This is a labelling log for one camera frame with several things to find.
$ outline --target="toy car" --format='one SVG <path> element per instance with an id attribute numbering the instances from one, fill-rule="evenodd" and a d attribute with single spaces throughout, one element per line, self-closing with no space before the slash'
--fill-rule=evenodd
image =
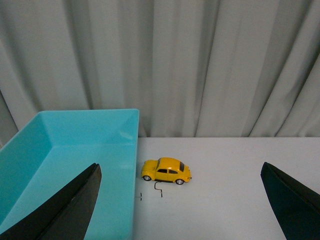
<path id="1" fill-rule="evenodd" d="M 142 167 L 141 177 L 146 181 L 175 182 L 178 185 L 182 185 L 184 182 L 187 183 L 192 178 L 187 165 L 170 157 L 145 161 Z"/>

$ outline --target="curtain fold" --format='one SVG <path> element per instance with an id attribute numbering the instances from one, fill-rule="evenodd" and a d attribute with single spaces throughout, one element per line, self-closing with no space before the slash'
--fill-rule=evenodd
<path id="1" fill-rule="evenodd" d="M 140 110 L 141 137 L 319 137 L 319 13 L 318 0 L 0 1 L 0 144 L 39 111 L 118 108 Z"/>

